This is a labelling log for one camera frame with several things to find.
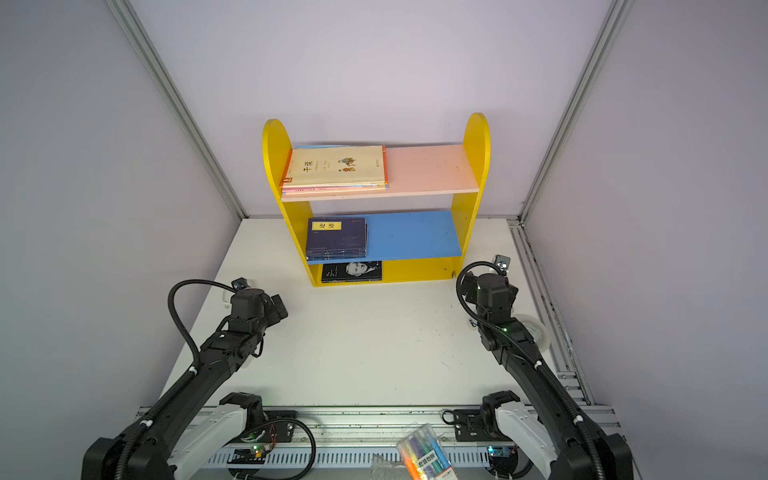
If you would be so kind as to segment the dark blue book hidden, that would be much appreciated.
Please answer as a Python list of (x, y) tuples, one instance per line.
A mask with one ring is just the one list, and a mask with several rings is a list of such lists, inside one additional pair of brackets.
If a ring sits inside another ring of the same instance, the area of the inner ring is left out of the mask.
[(364, 217), (312, 217), (308, 220), (305, 254), (323, 251), (364, 251), (368, 226)]

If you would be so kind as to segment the black book gold lettering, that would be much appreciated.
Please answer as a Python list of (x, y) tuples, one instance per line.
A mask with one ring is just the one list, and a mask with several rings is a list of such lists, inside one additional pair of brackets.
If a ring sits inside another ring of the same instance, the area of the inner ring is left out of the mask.
[(380, 261), (324, 264), (321, 282), (323, 284), (378, 282), (383, 277), (382, 266)]

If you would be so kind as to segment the pink cartoon cover book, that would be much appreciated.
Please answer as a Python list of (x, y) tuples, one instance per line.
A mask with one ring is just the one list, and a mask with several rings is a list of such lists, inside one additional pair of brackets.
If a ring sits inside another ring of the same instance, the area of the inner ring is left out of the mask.
[(281, 191), (283, 198), (302, 197), (312, 195), (341, 195), (347, 193), (364, 193), (386, 191), (387, 184), (382, 185), (345, 185), (345, 186), (317, 186), (310, 188), (286, 188)]

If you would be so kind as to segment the beige book orange border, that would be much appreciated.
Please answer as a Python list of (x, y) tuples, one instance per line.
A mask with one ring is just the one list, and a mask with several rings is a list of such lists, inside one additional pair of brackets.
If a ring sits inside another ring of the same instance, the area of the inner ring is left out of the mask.
[(294, 149), (281, 187), (384, 186), (387, 184), (385, 153), (382, 145)]

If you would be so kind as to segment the dark blue book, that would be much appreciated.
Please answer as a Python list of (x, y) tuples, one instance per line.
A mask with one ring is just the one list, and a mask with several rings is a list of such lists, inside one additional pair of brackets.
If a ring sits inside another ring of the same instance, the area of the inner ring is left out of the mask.
[(366, 253), (364, 251), (317, 251), (309, 252), (306, 254), (306, 260), (308, 263), (352, 261), (354, 259), (364, 259), (365, 257)]

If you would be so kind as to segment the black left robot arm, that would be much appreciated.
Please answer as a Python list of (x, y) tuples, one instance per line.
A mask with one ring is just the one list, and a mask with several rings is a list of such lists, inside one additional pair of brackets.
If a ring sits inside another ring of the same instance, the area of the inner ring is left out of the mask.
[(288, 317), (278, 295), (243, 289), (232, 297), (227, 328), (212, 334), (199, 359), (150, 410), (115, 438), (86, 451), (83, 479), (172, 479), (172, 448), (205, 402), (255, 354), (267, 328)]

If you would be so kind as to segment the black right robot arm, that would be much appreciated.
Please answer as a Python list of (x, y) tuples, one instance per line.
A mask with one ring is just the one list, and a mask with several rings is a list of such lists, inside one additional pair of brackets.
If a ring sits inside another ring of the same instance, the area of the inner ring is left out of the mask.
[(532, 334), (512, 315), (517, 288), (487, 261), (470, 263), (456, 278), (456, 295), (477, 324), (483, 347), (517, 382), (530, 415), (511, 392), (483, 400), (486, 432), (512, 440), (546, 479), (632, 479), (632, 452), (619, 434), (607, 434), (556, 378)]

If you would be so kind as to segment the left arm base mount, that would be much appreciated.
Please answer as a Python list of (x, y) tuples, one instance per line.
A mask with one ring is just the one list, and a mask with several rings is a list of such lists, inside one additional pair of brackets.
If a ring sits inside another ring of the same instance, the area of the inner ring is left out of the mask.
[(296, 409), (265, 407), (259, 395), (235, 392), (221, 399), (201, 426), (207, 428), (210, 446), (223, 450), (215, 459), (226, 454), (228, 468), (255, 473), (277, 446), (290, 444), (302, 431), (297, 419)]

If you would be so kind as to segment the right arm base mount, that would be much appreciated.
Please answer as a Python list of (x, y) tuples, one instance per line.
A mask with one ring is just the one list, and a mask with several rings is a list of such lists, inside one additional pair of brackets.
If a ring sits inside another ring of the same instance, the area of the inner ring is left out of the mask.
[(511, 442), (498, 426), (496, 410), (506, 403), (519, 401), (520, 397), (511, 390), (494, 392), (483, 396), (478, 407), (444, 409), (441, 419), (453, 428), (458, 442)]

